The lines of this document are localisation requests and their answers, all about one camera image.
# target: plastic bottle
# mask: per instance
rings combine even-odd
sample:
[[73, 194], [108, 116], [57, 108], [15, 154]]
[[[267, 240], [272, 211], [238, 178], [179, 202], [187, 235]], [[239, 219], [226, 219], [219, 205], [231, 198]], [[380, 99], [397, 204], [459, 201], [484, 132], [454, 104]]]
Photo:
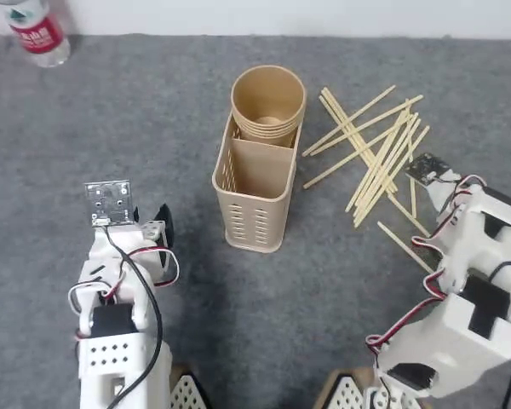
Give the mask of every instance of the plastic bottle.
[[36, 65], [58, 66], [68, 59], [70, 43], [47, 0], [0, 0], [0, 9]]

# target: circuit board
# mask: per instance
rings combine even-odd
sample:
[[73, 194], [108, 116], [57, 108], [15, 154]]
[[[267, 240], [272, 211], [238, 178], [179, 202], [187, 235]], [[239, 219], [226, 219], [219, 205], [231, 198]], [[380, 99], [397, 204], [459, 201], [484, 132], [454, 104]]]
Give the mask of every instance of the circuit board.
[[85, 183], [85, 195], [93, 227], [135, 222], [129, 181]]
[[405, 173], [421, 185], [427, 186], [450, 168], [444, 160], [431, 153], [423, 153], [405, 167]]

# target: gray carpet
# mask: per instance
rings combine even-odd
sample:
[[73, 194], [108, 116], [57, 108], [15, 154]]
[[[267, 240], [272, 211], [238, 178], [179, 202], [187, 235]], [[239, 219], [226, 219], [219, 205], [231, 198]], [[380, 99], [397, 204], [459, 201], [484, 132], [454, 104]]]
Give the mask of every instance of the gray carpet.
[[[134, 35], [76, 45], [46, 71], [0, 38], [0, 408], [78, 405], [66, 291], [92, 243], [86, 181], [130, 178], [142, 221], [164, 201], [172, 209], [183, 274], [158, 293], [166, 339], [216, 409], [310, 408], [331, 370], [371, 364], [367, 333], [424, 297], [422, 270], [376, 226], [407, 239], [416, 231], [406, 219], [381, 202], [354, 231], [343, 212], [365, 172], [359, 159], [301, 190], [348, 144], [299, 160], [278, 252], [226, 244], [210, 175], [230, 86], [249, 66], [298, 72], [304, 147], [333, 127], [317, 99], [324, 86], [352, 112], [397, 84], [365, 118], [424, 94], [417, 109], [432, 130], [421, 150], [511, 195], [511, 42]], [[496, 408], [510, 370], [434, 405]]]

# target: paper cup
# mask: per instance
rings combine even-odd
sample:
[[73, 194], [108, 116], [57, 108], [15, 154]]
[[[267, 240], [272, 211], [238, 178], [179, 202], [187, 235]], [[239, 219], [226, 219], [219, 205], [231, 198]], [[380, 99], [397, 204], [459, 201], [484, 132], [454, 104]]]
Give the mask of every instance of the paper cup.
[[243, 137], [272, 145], [291, 142], [303, 120], [307, 93], [301, 80], [281, 66], [255, 66], [237, 78], [232, 112]]

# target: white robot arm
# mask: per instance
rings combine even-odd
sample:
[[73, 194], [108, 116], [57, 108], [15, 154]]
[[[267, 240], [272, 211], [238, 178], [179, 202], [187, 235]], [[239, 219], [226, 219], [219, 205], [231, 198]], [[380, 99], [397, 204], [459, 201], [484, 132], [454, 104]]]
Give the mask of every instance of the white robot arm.
[[393, 391], [442, 397], [511, 360], [511, 198], [428, 153], [407, 173], [439, 211], [435, 233], [413, 240], [442, 255], [438, 305], [374, 349], [376, 372]]
[[[154, 292], [179, 274], [168, 208], [140, 226], [128, 181], [88, 183], [86, 193], [95, 242], [68, 293], [79, 317], [80, 409], [167, 408], [172, 355]], [[176, 276], [163, 282], [170, 258]]]

